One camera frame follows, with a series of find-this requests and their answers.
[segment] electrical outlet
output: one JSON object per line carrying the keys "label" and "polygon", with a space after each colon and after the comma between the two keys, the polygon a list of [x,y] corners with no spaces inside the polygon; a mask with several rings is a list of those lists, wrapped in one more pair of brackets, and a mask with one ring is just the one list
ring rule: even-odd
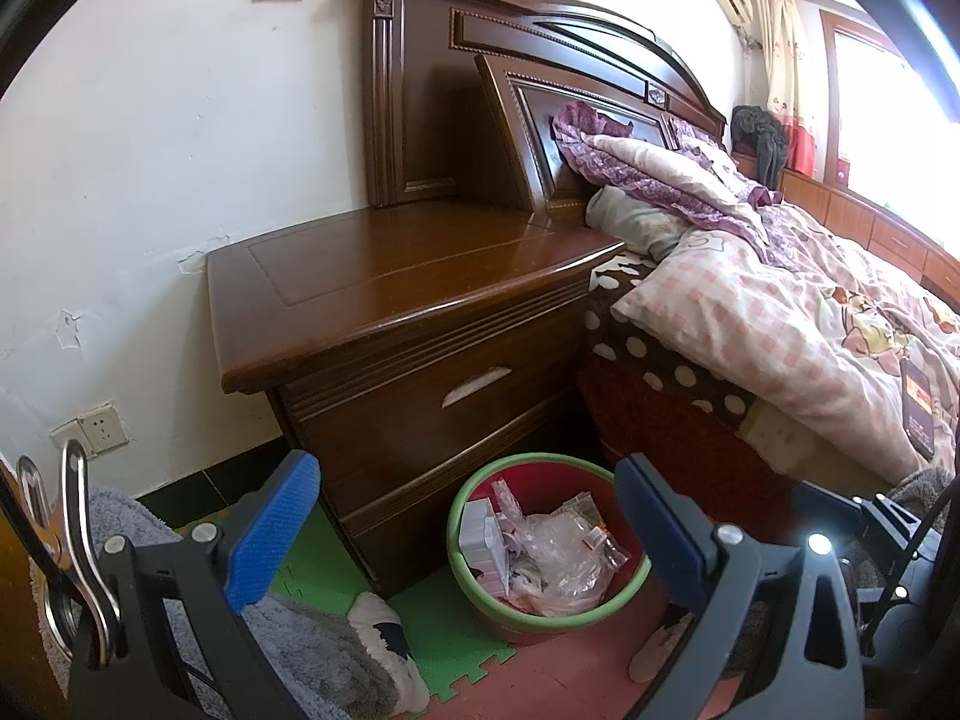
{"label": "electrical outlet", "polygon": [[93,457],[97,454],[93,451],[93,445],[90,443],[90,439],[86,437],[83,428],[80,427],[79,420],[71,419],[68,423],[52,429],[50,431],[50,437],[57,449],[63,450],[66,442],[70,439],[76,439],[80,442],[80,446],[83,447],[83,451],[86,452],[86,456]]}
{"label": "electrical outlet", "polygon": [[78,416],[77,421],[80,423],[83,435],[86,436],[93,447],[93,451],[98,454],[117,446],[123,446],[130,440],[124,433],[123,425],[120,424],[117,409],[114,409],[110,403],[101,406],[99,409],[82,413]]}

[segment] purple bedding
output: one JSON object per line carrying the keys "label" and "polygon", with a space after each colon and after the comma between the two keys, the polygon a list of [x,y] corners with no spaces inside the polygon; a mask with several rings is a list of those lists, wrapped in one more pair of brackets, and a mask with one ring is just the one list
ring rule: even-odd
{"label": "purple bedding", "polygon": [[[671,187],[646,173],[637,170],[606,151],[589,146],[584,135],[611,135],[629,138],[634,126],[621,124],[591,108],[585,103],[573,101],[565,105],[553,118],[553,131],[560,153],[570,167],[596,186],[616,186],[637,199],[646,200],[685,218],[704,230],[723,230],[746,241],[765,265],[796,269],[792,245],[782,232],[781,215],[776,213],[776,204],[782,195],[771,193],[765,187],[752,182],[749,202],[760,213],[769,244],[762,240],[757,230],[739,218],[733,218],[707,202]],[[692,159],[705,170],[711,170],[709,160],[699,149],[683,149],[679,153]]]}

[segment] polka dot bed skirt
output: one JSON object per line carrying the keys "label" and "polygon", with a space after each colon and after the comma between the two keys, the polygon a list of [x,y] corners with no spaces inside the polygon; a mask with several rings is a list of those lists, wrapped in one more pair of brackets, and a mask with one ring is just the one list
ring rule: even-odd
{"label": "polka dot bed skirt", "polygon": [[668,348],[613,308],[654,269],[653,263],[628,256],[635,260],[629,271],[604,269],[593,279],[584,312],[589,349],[630,368],[650,389],[696,406],[736,430],[757,396]]}

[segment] gray towel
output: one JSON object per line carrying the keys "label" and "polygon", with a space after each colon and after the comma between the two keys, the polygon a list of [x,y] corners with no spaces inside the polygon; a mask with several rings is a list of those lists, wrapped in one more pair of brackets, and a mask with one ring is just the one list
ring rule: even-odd
{"label": "gray towel", "polygon": [[[123,533],[135,546],[177,541],[179,536],[146,508],[122,493],[95,488],[90,493],[90,530],[99,551],[114,533]],[[37,595],[37,567],[31,565]],[[176,646],[184,660],[208,673],[200,646],[179,601],[166,601],[167,616]],[[349,720],[353,717],[387,717],[397,702],[397,687],[384,668],[371,658],[347,618],[321,613],[286,598],[268,595],[249,605],[243,618],[307,716],[314,720]],[[43,614],[40,635],[56,681],[66,693],[69,663],[54,644]],[[219,695],[191,677],[203,710],[229,720],[227,705]]]}
{"label": "gray towel", "polygon": [[[923,519],[952,480],[952,470],[947,470],[942,466],[928,466],[926,469],[914,471],[906,477],[896,488],[890,491],[888,497],[907,509],[914,517]],[[950,507],[947,506],[934,520],[933,529],[937,533],[944,531],[949,511]],[[857,541],[848,543],[843,551],[843,557],[846,557],[853,564],[858,586],[882,587],[887,584],[886,577],[880,573],[880,569],[877,568],[875,562],[870,560],[866,551]]]}

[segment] comforter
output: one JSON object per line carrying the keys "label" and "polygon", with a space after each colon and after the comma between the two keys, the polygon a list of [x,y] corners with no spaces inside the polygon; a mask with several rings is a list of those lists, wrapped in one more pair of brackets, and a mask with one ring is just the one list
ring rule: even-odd
{"label": "comforter", "polygon": [[[789,238],[795,271],[763,264],[738,235],[691,229],[611,312],[757,395],[891,485],[928,465],[904,431],[906,358],[930,381],[931,462],[952,472],[960,392],[960,322],[953,312],[804,210],[784,202],[758,211]],[[774,433],[768,440],[776,443]],[[768,461],[778,454],[775,446],[757,449]]]}

